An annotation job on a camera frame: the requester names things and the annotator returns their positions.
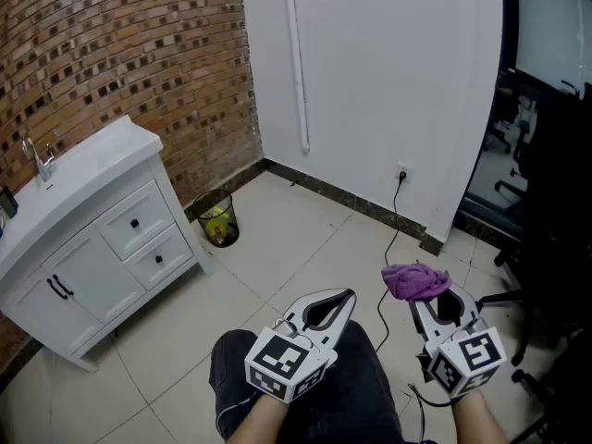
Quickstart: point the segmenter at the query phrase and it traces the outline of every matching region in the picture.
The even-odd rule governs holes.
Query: dark pants
[[[237,430],[261,395],[244,374],[244,358],[256,339],[252,332],[232,330],[212,351],[210,385],[216,393],[216,416],[257,393],[221,417],[224,440]],[[278,442],[402,443],[389,381],[362,327],[350,321],[335,350],[338,360],[327,369],[325,378],[290,404]]]

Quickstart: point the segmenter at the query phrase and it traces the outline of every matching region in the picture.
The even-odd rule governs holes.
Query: trash can
[[[216,247],[228,247],[239,238],[230,192],[223,189],[205,192],[193,202],[191,210],[207,239]]]

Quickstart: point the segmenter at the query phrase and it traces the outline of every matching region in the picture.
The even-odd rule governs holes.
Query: purple cloth
[[[448,273],[421,264],[387,266],[382,279],[395,298],[405,301],[433,300],[451,284]]]

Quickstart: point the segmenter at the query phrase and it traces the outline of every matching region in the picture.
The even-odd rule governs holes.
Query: white countertop
[[[16,195],[18,212],[0,239],[0,279],[51,227],[115,178],[163,149],[158,135],[124,116],[58,157]]]

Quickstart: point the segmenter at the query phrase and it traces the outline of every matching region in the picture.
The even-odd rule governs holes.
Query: electrical outlet
[[[407,174],[407,177],[403,180],[403,182],[411,182],[413,178],[413,167],[406,165],[401,161],[397,164],[397,173],[395,173],[395,180],[399,180],[399,174],[403,171]]]

